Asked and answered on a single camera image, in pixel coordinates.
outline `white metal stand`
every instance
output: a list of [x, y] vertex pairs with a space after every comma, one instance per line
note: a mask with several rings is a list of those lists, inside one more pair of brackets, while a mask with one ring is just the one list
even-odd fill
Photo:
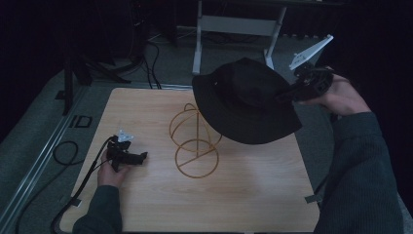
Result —
[[324, 48], [334, 37], [331, 35], [327, 35], [327, 37], [316, 43], [316, 45], [306, 49], [305, 51], [295, 54], [294, 59], [292, 60], [291, 64], [289, 65], [289, 69], [293, 70], [297, 68], [299, 65], [303, 64], [304, 62], [308, 61], [311, 57], [313, 57], [317, 52], [319, 52], [322, 48]]
[[203, 1], [198, 1], [197, 46], [195, 48], [194, 65], [192, 67], [192, 73], [194, 75], [200, 74], [203, 50], [201, 37], [203, 31], [271, 36], [271, 44], [268, 49], [264, 50], [264, 58], [266, 64], [274, 69], [272, 54], [280, 34], [280, 29], [282, 28], [282, 20], [286, 12], [286, 7], [280, 9], [278, 20], [265, 20], [203, 16], [202, 6]]

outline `white plastic part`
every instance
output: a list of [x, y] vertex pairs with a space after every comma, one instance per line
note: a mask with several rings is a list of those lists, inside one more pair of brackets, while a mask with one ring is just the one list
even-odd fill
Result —
[[264, 59], [265, 59], [265, 64], [267, 64], [268, 67], [270, 67], [271, 69], [274, 70], [274, 64], [273, 64], [273, 58], [271, 56], [268, 56], [268, 50], [265, 49], [264, 50]]
[[133, 139], [134, 136], [125, 133], [123, 130], [119, 130], [118, 141], [124, 142]]
[[310, 47], [309, 49], [301, 52], [300, 54], [295, 55], [292, 63], [289, 65], [290, 70], [294, 70], [299, 65], [303, 64], [304, 62], [308, 61], [311, 57], [313, 57], [317, 52], [319, 52], [324, 46], [326, 46], [334, 37], [331, 35], [327, 35], [327, 37], [316, 43], [316, 45]]

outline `copper wire stand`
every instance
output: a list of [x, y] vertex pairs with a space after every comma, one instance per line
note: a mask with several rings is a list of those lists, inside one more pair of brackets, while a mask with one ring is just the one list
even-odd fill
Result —
[[[181, 116], [184, 113], [190, 113], [187, 117], [183, 118], [183, 120], [181, 120], [180, 122], [178, 122], [178, 124], [176, 125], [175, 128], [172, 129], [172, 123], [177, 119], [177, 117]], [[176, 131], [179, 129], [179, 127], [181, 127], [186, 121], [188, 121], [189, 119], [195, 117], [196, 118], [196, 138], [191, 138], [188, 140], [185, 140], [182, 143], [179, 143], [174, 137], [176, 134]], [[200, 124], [202, 124], [205, 129], [206, 129], [206, 135], [207, 135], [207, 139], [202, 139], [200, 138]], [[187, 103], [185, 104], [184, 110], [179, 112], [178, 114], [176, 114], [173, 119], [170, 121], [169, 124], [169, 136], [172, 139], [172, 141], [178, 146], [178, 148], [176, 149], [175, 152], [175, 165], [176, 167], [179, 169], [179, 171], [181, 173], [183, 173], [185, 176], [191, 177], [191, 178], [203, 178], [206, 176], [211, 175], [216, 168], [218, 167], [218, 163], [219, 163], [219, 153], [218, 150], [216, 149], [216, 145], [219, 143], [219, 141], [222, 139], [222, 135], [219, 135], [219, 139], [217, 140], [216, 143], [212, 142], [211, 139], [211, 134], [210, 134], [210, 128], [209, 125], [207, 124], [207, 121], [204, 119], [204, 117], [202, 116], [202, 114], [200, 113], [199, 109], [191, 103]], [[195, 148], [190, 148], [187, 145], [190, 142], [196, 142], [196, 146]], [[207, 148], [202, 149], [200, 148], [200, 142], [206, 143], [206, 145], [208, 145]], [[178, 157], [179, 157], [179, 151], [183, 149], [189, 152], [194, 152], [195, 156], [194, 158], [187, 160], [183, 163], [178, 163]], [[184, 172], [184, 169], [182, 169], [185, 165], [194, 162], [195, 160], [200, 159], [203, 156], [208, 155], [209, 153], [211, 153], [212, 151], [215, 152], [216, 155], [216, 161], [215, 161], [215, 165], [212, 168], [212, 170], [204, 175], [189, 175], [189, 173]]]

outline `metal wire hat stand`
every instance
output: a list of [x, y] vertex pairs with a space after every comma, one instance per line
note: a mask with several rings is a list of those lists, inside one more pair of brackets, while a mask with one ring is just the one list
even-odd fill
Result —
[[[178, 142], [176, 139], [176, 134], [180, 127], [182, 127], [187, 121], [189, 121], [191, 118], [196, 118], [196, 137], [195, 138], [190, 138], [187, 140], [184, 140], [183, 142]], [[204, 126], [206, 130], [206, 139], [201, 138], [200, 136], [200, 127]], [[178, 146], [175, 152], [175, 165], [179, 169], [179, 171], [184, 174], [185, 176], [191, 177], [191, 178], [203, 178], [211, 175], [213, 172], [218, 167], [219, 164], [219, 153], [218, 150], [216, 149], [216, 145], [220, 142], [222, 139], [222, 135], [219, 135], [219, 138], [216, 142], [212, 142], [212, 135], [211, 135], [211, 130], [210, 126], [208, 125], [207, 121], [204, 119], [202, 116], [201, 112], [199, 109], [192, 103], [187, 103], [185, 104], [184, 110], [176, 114], [172, 120], [170, 121], [169, 124], [169, 136], [172, 139], [172, 141]], [[190, 143], [195, 142], [195, 147], [190, 147]], [[207, 147], [201, 148], [200, 143], [205, 143]], [[182, 163], [179, 163], [179, 156], [181, 150], [185, 150], [188, 152], [194, 153], [194, 157], [192, 157], [189, 160], [185, 160]], [[215, 153], [215, 164], [212, 167], [210, 171], [207, 173], [204, 173], [202, 175], [191, 175], [189, 172], [185, 172], [184, 166], [188, 165], [196, 160], [201, 159], [202, 157], [205, 157], [207, 155], [210, 156], [210, 153], [214, 152]]]

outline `dark sleeve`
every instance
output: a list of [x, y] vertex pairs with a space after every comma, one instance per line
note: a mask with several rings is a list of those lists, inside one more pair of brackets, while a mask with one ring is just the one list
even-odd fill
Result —
[[121, 233], [119, 189], [114, 186], [99, 186], [89, 205], [88, 213], [79, 218], [73, 233]]
[[333, 131], [334, 158], [314, 233], [403, 233], [389, 151], [375, 114], [344, 117]]

